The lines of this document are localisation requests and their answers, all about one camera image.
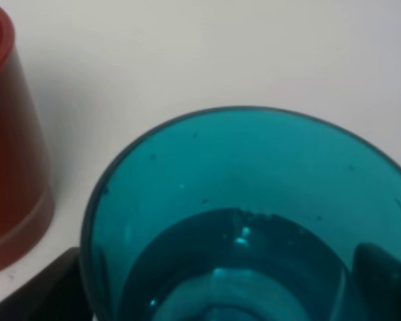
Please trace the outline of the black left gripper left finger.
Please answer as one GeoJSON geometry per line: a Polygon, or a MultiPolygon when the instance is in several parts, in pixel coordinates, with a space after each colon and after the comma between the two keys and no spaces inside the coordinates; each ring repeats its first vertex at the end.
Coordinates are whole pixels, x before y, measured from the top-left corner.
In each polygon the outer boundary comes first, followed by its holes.
{"type": "Polygon", "coordinates": [[[89,320],[79,267],[80,249],[61,254],[0,302],[0,320],[89,320]]]}

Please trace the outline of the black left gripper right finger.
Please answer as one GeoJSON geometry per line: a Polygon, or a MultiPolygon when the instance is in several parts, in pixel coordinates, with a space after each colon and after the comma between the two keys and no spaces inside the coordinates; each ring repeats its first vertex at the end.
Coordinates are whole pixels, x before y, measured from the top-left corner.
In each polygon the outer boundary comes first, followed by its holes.
{"type": "Polygon", "coordinates": [[[401,320],[401,261],[377,245],[361,243],[352,275],[370,320],[401,320]]]}

